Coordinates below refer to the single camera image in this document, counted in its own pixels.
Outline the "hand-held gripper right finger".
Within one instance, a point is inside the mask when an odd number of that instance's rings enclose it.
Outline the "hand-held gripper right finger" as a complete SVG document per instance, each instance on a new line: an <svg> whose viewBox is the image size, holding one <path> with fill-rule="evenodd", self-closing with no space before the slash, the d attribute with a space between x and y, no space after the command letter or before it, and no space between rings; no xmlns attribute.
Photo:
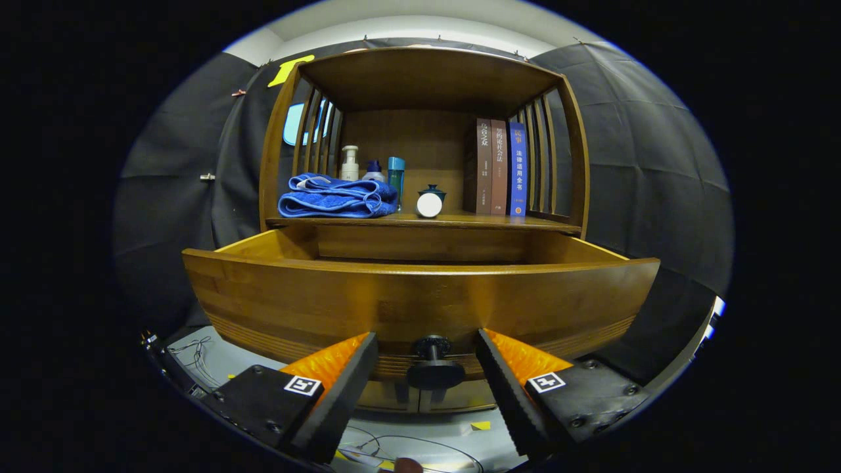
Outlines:
<svg viewBox="0 0 841 473"><path fill-rule="evenodd" d="M598 359L566 361L480 329L476 357L519 455L545 460L631 418L650 397Z"/></svg>

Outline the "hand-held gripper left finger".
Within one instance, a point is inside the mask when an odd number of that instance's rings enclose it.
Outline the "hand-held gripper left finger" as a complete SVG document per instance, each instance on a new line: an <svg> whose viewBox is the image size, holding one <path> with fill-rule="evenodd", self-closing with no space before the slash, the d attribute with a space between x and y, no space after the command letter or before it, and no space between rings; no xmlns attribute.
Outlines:
<svg viewBox="0 0 841 473"><path fill-rule="evenodd" d="M284 369L252 365L210 393L208 410L279 454L328 464L376 360L378 338L366 332Z"/></svg>

